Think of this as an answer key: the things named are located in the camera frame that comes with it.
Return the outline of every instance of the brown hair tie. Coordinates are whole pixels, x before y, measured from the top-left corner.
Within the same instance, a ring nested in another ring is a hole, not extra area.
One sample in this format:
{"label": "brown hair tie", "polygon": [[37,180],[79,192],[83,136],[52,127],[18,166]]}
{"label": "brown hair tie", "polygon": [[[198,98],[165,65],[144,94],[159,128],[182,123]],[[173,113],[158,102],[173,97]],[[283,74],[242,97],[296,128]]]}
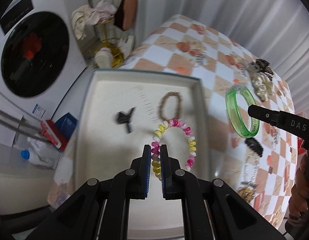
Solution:
{"label": "brown hair tie", "polygon": [[161,102],[160,102],[160,105],[159,105],[159,117],[164,121],[164,120],[168,120],[169,118],[165,118],[163,115],[162,115],[162,109],[164,108],[164,105],[167,101],[167,99],[169,97],[177,97],[177,101],[178,101],[178,105],[177,105],[177,108],[176,108],[176,112],[175,112],[175,116],[173,119],[179,119],[180,118],[180,112],[181,112],[181,96],[179,94],[179,92],[169,92],[167,93],[162,99],[161,99]]}

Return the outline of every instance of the curtain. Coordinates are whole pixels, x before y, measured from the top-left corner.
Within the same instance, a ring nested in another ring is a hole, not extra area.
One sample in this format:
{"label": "curtain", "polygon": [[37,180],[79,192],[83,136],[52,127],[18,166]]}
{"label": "curtain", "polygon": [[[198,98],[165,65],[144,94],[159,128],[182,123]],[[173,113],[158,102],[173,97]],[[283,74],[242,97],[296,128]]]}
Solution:
{"label": "curtain", "polygon": [[309,13],[300,0],[139,0],[127,33],[137,46],[174,14],[208,25],[269,61],[288,82],[296,113],[309,118]]}

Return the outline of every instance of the washing machine door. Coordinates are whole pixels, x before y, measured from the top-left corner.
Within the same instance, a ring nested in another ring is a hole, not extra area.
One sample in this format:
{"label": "washing machine door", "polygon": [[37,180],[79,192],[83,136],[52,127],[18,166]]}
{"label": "washing machine door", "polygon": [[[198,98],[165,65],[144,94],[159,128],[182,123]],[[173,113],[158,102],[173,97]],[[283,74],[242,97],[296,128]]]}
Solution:
{"label": "washing machine door", "polygon": [[56,81],[68,52],[69,33],[64,21],[52,12],[31,14],[15,27],[5,43],[2,78],[15,95],[37,96]]}

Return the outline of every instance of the green plastic ring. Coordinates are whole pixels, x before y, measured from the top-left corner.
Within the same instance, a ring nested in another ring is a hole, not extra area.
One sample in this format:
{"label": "green plastic ring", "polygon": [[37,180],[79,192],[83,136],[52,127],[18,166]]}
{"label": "green plastic ring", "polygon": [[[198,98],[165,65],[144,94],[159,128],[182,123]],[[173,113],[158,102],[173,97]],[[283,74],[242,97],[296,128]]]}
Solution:
{"label": "green plastic ring", "polygon": [[237,94],[241,94],[243,96],[248,106],[256,105],[253,95],[245,85],[233,85],[232,88],[225,93],[225,105],[227,107],[230,122],[234,130],[242,138],[254,137],[259,131],[260,121],[255,118],[251,118],[251,127],[250,130],[248,130],[242,121],[238,110]]}

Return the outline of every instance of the white tray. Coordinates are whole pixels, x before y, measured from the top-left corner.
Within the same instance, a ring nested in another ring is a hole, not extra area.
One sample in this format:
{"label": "white tray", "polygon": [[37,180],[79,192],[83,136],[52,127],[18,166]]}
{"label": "white tray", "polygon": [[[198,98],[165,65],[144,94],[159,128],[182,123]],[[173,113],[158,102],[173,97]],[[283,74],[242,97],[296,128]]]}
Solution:
{"label": "white tray", "polygon": [[[170,91],[182,97],[181,117],[197,142],[197,157],[192,172],[201,179],[210,179],[208,125],[200,80],[170,73],[134,70],[96,70],[83,105],[75,157],[75,188],[90,178],[106,180],[128,169],[131,161],[142,155],[145,144],[151,144],[154,130],[162,123],[158,118],[161,98]],[[119,111],[136,107],[133,132],[125,124],[117,124]],[[174,116],[176,98],[167,100],[164,115]],[[162,137],[169,156],[177,158],[181,168],[189,156],[184,132],[169,128]],[[146,200],[131,200],[128,239],[163,239],[183,236],[181,201],[166,201],[161,182],[150,175]]]}

